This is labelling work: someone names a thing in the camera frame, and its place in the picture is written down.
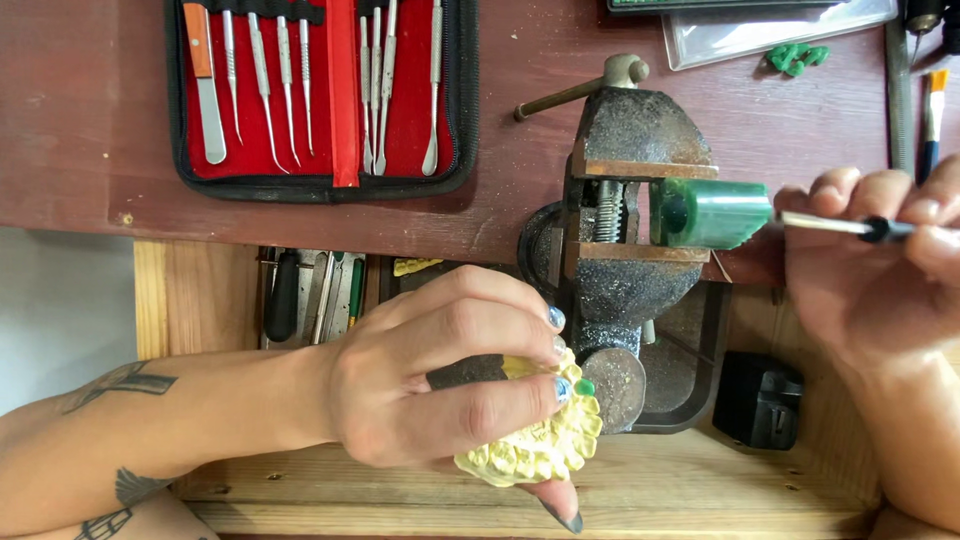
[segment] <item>plastic container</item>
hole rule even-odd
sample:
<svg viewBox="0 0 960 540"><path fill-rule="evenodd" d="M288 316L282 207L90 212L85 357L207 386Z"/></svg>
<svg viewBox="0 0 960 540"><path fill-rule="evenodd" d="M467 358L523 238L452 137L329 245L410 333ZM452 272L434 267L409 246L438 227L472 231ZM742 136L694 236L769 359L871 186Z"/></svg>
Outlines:
<svg viewBox="0 0 960 540"><path fill-rule="evenodd" d="M878 26L897 13L897 0L851 0L829 8L686 10L663 16L663 34L670 69L679 71Z"/></svg>

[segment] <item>metal disc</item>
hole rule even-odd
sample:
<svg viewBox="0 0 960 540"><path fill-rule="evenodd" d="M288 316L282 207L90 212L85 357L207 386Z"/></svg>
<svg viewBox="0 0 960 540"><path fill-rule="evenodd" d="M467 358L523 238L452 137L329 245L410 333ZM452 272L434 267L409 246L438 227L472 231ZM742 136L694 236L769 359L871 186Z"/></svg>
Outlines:
<svg viewBox="0 0 960 540"><path fill-rule="evenodd" d="M584 362L584 377L596 388L603 435L628 430L639 418L646 396L647 375L630 351L604 349Z"/></svg>

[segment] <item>red tool case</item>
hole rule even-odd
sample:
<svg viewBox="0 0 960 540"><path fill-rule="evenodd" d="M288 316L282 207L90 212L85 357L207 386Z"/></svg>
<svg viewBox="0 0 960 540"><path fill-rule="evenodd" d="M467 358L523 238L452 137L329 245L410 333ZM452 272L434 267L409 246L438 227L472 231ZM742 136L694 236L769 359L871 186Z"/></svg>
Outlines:
<svg viewBox="0 0 960 540"><path fill-rule="evenodd" d="M210 13L214 80L227 158L204 156L197 80L188 50L183 0L166 0L168 86L174 164L191 188L219 199L280 203L341 203L438 195L462 185L476 158L479 135L477 6L473 0L443 0L443 74L438 103L437 173L420 172L430 137L430 43L433 0L403 0L396 23L396 69L387 124L384 176L362 170L363 107L360 99L359 14L386 0L187 0ZM237 103L241 144L234 129L227 81L221 12L233 12ZM266 115L254 71L247 14L260 16L270 80L270 109L279 163L274 164ZM387 10L383 10L386 28ZM297 167L290 149L280 80L276 17L290 29L293 118ZM299 20L310 26L313 146L307 147L306 104L300 78Z"/></svg>

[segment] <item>plaster teeth model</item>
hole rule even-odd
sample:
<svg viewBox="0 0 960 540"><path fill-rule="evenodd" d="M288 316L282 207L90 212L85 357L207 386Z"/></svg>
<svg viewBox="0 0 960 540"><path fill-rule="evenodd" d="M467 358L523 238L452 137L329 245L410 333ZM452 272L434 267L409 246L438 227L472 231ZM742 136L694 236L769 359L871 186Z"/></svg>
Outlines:
<svg viewBox="0 0 960 540"><path fill-rule="evenodd" d="M560 365L544 368L526 358L503 357L508 379L538 373L553 373L573 385L574 395L557 413L529 428L515 431L491 444L455 455L462 470L496 487L569 479L593 457L603 421L600 404L593 397L593 383L583 379L573 352L564 353Z"/></svg>

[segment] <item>blue nail polish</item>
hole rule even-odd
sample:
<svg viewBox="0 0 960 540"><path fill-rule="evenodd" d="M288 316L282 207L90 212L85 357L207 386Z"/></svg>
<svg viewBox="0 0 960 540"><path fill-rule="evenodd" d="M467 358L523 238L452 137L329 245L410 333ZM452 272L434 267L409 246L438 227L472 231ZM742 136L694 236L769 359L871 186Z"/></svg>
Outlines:
<svg viewBox="0 0 960 540"><path fill-rule="evenodd" d="M563 405L570 401L570 398L573 397L573 384L570 384L570 381L563 377L557 377L555 383L557 385L557 403Z"/></svg>
<svg viewBox="0 0 960 540"><path fill-rule="evenodd" d="M566 325L566 315L553 306L547 310L547 319L555 329L562 329Z"/></svg>

